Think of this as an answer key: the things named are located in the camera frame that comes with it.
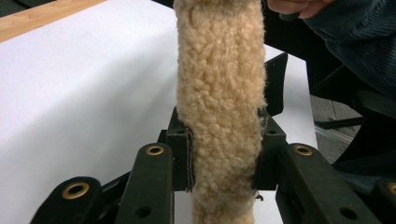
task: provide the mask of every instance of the wooden table edge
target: wooden table edge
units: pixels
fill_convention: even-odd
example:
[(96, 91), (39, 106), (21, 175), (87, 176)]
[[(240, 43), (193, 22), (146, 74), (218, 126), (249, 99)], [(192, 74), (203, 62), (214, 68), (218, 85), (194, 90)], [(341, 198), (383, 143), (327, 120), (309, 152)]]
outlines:
[(58, 0), (0, 18), (0, 43), (106, 0)]

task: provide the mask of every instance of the hole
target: hole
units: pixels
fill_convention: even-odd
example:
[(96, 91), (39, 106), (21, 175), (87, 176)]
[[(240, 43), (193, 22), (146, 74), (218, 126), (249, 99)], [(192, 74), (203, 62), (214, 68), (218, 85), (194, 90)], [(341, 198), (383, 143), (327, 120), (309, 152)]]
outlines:
[(355, 220), (355, 219), (358, 218), (358, 215), (356, 215), (356, 213), (355, 213), (354, 211), (352, 211), (351, 209), (349, 209), (349, 208), (345, 208), (345, 207), (340, 208), (340, 213), (341, 213), (344, 217), (346, 217), (346, 218), (348, 218), (348, 219)]
[(81, 185), (74, 186), (73, 188), (69, 189), (69, 194), (76, 194), (82, 191), (84, 188)]
[(151, 214), (151, 208), (148, 206), (140, 207), (136, 209), (136, 211), (134, 212), (134, 215), (138, 218), (148, 217), (150, 214)]
[(159, 147), (159, 146), (153, 146), (153, 147), (149, 147), (146, 150), (147, 154), (149, 154), (150, 156), (157, 156), (163, 153), (163, 147)]
[(151, 152), (151, 153), (158, 153), (158, 152), (160, 152), (161, 150), (158, 148), (158, 147), (152, 147), (150, 150), (149, 150), (149, 152)]
[(304, 148), (304, 147), (298, 147), (297, 150), (298, 150), (299, 152), (301, 152), (301, 153), (308, 153), (308, 152), (309, 152), (309, 150), (306, 149), (306, 148)]
[(67, 200), (73, 200), (86, 194), (90, 185), (84, 182), (69, 184), (62, 193), (62, 197)]
[(314, 154), (311, 149), (306, 147), (296, 147), (295, 150), (298, 154), (303, 156), (311, 156), (312, 154)]

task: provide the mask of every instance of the fleece fabric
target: fleece fabric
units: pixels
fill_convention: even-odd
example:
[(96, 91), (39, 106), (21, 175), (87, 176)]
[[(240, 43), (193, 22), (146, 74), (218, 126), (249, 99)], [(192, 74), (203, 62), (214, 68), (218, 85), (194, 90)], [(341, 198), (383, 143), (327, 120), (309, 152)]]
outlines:
[(265, 106), (261, 0), (176, 0), (177, 112), (193, 132), (193, 223), (253, 223)]

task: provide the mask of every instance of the white table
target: white table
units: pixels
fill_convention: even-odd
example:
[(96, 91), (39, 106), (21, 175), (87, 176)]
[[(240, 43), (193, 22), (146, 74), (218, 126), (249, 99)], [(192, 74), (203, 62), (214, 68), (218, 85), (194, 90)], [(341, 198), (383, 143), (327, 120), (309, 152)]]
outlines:
[[(131, 170), (167, 128), (176, 84), (176, 17), (149, 0), (109, 0), (1, 43), (0, 223), (28, 223), (66, 179)], [(317, 147), (305, 64), (292, 56), (284, 94), (275, 120), (288, 142)], [(262, 195), (257, 223), (281, 223), (275, 194)], [(176, 223), (190, 216), (178, 192)]]

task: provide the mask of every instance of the curly wool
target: curly wool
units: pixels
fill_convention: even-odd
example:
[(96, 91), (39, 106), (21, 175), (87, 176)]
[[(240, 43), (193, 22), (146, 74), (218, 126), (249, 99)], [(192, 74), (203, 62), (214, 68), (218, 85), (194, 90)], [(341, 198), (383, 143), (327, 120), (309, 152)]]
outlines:
[(260, 0), (175, 0), (177, 112), (194, 133), (193, 223), (253, 223), (265, 106)]

